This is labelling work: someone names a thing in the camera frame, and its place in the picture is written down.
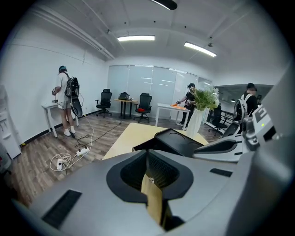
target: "frosted glass partition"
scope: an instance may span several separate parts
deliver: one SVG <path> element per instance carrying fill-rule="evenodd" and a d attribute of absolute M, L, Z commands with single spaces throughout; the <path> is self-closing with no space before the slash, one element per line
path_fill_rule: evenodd
<path fill-rule="evenodd" d="M 207 79 L 203 79 L 201 77 L 199 77 L 199 81 L 198 81 L 198 85 L 197 85 L 197 89 L 208 89 L 211 87 L 212 82 L 210 80 Z"/>
<path fill-rule="evenodd" d="M 128 65 L 114 65 L 109 68 L 107 88 L 112 92 L 110 111 L 120 112 L 120 102 L 113 99 L 118 98 L 120 93 L 127 91 Z"/>
<path fill-rule="evenodd" d="M 174 96 L 173 96 L 173 103 L 177 100 L 182 99 L 186 93 L 189 91 L 187 86 L 190 83 L 194 83 L 196 86 L 198 84 L 198 76 L 189 74 L 189 73 L 176 73 L 176 80 L 175 80 L 175 88 L 174 88 Z M 171 119 L 176 119 L 177 112 L 171 112 Z"/>
<path fill-rule="evenodd" d="M 131 65 L 129 70 L 127 93 L 137 101 L 139 101 L 139 96 L 142 93 L 149 94 L 153 83 L 152 75 L 153 67 Z"/>
<path fill-rule="evenodd" d="M 167 68 L 154 67 L 153 68 L 153 84 L 151 87 L 151 96 L 153 97 L 151 106 L 151 116 L 155 117 L 157 113 L 158 103 L 173 103 L 173 93 L 175 87 L 176 72 Z M 159 113 L 160 118 L 169 118 L 170 111 L 161 109 Z"/>

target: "laminate floor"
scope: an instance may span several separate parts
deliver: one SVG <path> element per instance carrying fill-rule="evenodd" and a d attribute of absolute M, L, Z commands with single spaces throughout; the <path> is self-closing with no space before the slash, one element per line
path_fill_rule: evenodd
<path fill-rule="evenodd" d="M 68 175 L 92 161 L 100 161 L 122 132 L 127 128 L 129 123 L 137 122 L 134 120 L 120 120 L 115 113 L 112 117 L 106 115 L 105 118 L 102 116 L 96 117 L 94 114 L 87 116 L 87 119 L 94 129 L 93 140 L 102 136 L 112 128 L 114 129 L 93 142 L 91 151 L 68 169 Z M 89 126 L 88 121 L 86 118 L 81 118 L 79 120 L 79 127 L 75 128 L 76 139 L 89 134 L 88 138 L 83 138 L 81 140 L 83 143 L 88 143 L 91 140 L 92 128 Z M 154 126 L 155 120 L 151 118 L 148 125 Z M 173 120 L 159 119 L 158 126 L 173 128 L 176 130 L 181 129 L 181 127 L 176 125 Z M 208 132 L 209 129 L 211 129 L 211 127 L 202 125 L 199 133 L 208 142 L 213 142 L 220 138 L 219 133 L 214 136 L 214 133 Z M 22 148 L 22 154 L 12 162 L 12 186 L 18 193 L 18 200 L 27 206 L 40 193 L 66 176 L 65 171 L 57 172 L 50 169 L 51 159 L 57 153 L 69 153 L 72 157 L 76 154 L 77 147 L 75 146 L 77 145 L 77 140 L 73 139 L 71 136 L 66 137 L 63 134 L 62 127 L 56 129 L 56 132 L 58 134 L 57 138 L 55 138 L 51 132 L 25 145 Z M 56 160 L 52 162 L 52 167 L 56 169 Z"/>

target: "backpack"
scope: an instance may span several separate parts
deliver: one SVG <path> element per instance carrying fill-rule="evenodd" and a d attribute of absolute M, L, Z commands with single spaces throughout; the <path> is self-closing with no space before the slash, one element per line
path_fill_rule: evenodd
<path fill-rule="evenodd" d="M 253 95 L 248 94 L 244 99 L 244 95 L 242 95 L 241 98 L 236 101 L 234 107 L 233 121 L 242 121 L 244 118 L 248 117 L 252 113 L 252 111 L 249 114 L 247 113 L 248 106 L 246 103 L 251 96 Z"/>
<path fill-rule="evenodd" d="M 65 74 L 68 77 L 68 82 L 65 88 L 65 95 L 69 98 L 78 98 L 80 93 L 80 85 L 78 79 L 76 77 L 70 78 L 68 73 Z"/>

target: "black office chair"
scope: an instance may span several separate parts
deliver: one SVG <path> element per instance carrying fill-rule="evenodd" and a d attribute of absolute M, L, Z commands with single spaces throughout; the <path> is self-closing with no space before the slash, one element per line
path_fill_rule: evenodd
<path fill-rule="evenodd" d="M 101 93 L 100 105 L 98 104 L 99 100 L 95 100 L 97 102 L 96 107 L 100 109 L 100 110 L 97 111 L 96 116 L 98 116 L 98 114 L 102 114 L 102 113 L 103 113 L 103 117 L 105 117 L 106 113 L 110 114 L 110 116 L 112 115 L 107 110 L 107 108 L 111 107 L 111 97 L 112 97 L 112 93 L 110 92 L 110 90 L 109 89 L 104 89 L 103 92 Z"/>
<path fill-rule="evenodd" d="M 221 108 L 217 107 L 214 108 L 214 119 L 212 121 L 212 124 L 215 126 L 216 129 L 211 129 L 212 131 L 215 131 L 214 136 L 216 136 L 216 133 L 220 130 L 220 129 L 225 129 L 227 128 L 227 125 L 220 123 L 221 121 Z"/>
<path fill-rule="evenodd" d="M 152 101 L 152 96 L 150 96 L 149 94 L 146 94 L 146 93 L 142 93 L 140 96 L 139 96 L 139 107 L 137 108 L 137 104 L 135 105 L 136 109 L 135 111 L 139 114 L 141 114 L 141 116 L 138 116 L 138 117 L 134 117 L 133 119 L 135 120 L 135 118 L 139 118 L 139 121 L 140 122 L 142 119 L 146 119 L 147 122 L 149 123 L 149 117 L 147 115 L 147 113 L 150 113 L 151 112 L 151 101 Z"/>

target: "white planter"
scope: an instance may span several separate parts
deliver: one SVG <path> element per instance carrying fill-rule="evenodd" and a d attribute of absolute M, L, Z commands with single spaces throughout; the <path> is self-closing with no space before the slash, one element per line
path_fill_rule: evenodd
<path fill-rule="evenodd" d="M 194 113 L 189 121 L 188 129 L 187 129 L 187 136 L 193 138 L 197 135 L 203 118 L 204 111 L 200 111 L 198 109 L 194 109 Z"/>

